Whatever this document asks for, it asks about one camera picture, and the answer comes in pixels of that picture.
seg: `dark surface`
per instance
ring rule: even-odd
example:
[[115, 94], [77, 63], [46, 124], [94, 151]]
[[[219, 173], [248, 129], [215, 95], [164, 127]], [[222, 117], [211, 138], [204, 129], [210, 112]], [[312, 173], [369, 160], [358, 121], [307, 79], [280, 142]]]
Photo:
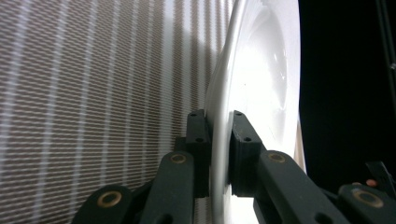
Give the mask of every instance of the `dark surface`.
[[300, 17], [308, 175], [332, 192], [370, 178], [367, 161], [383, 161], [396, 175], [396, 122], [375, 1], [301, 0]]

